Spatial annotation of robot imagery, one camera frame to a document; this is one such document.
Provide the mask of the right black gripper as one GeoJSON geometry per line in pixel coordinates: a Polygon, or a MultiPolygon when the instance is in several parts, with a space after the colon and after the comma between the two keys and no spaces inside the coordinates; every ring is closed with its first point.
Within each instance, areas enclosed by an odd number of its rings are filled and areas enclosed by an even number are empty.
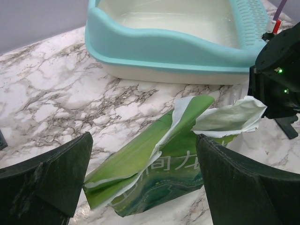
{"type": "Polygon", "coordinates": [[[248,95],[267,106],[269,119],[300,111],[300,25],[275,35],[249,69],[248,95]]]}

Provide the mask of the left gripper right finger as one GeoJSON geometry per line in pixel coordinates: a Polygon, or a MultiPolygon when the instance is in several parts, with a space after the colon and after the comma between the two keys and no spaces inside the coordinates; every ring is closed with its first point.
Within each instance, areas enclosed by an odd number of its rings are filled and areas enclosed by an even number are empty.
{"type": "Polygon", "coordinates": [[[300,176],[252,160],[205,135],[196,151],[215,225],[298,225],[300,176]]]}

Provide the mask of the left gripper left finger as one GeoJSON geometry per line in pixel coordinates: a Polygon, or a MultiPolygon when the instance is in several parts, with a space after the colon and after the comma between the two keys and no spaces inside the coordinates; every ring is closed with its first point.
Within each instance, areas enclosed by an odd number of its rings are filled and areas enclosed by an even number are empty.
{"type": "Polygon", "coordinates": [[[93,139],[89,132],[0,170],[2,225],[67,225],[80,197],[93,139]]]}

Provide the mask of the teal white litter box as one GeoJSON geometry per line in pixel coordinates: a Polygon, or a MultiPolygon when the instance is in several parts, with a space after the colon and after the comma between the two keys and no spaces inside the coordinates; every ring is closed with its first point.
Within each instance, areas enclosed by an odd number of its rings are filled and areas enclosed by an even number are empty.
{"type": "Polygon", "coordinates": [[[129,80],[233,85],[265,46],[259,0],[91,0],[85,45],[129,80]]]}

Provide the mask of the green litter bag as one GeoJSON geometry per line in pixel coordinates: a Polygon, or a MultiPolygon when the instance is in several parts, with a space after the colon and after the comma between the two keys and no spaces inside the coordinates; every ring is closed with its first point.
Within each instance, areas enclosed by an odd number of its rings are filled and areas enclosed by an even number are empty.
{"type": "Polygon", "coordinates": [[[206,95],[177,99],[174,108],[86,176],[92,210],[110,205],[126,217],[142,213],[203,186],[196,153],[200,134],[227,145],[254,132],[266,106],[252,96],[212,108],[206,95]]]}

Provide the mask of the clear plastic scoop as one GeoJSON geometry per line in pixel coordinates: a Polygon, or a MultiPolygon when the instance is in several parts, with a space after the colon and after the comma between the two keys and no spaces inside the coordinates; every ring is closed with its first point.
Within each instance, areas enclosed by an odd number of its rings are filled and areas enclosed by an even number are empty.
{"type": "Polygon", "coordinates": [[[246,89],[232,89],[225,94],[223,106],[233,105],[236,101],[243,99],[247,95],[246,89]]]}

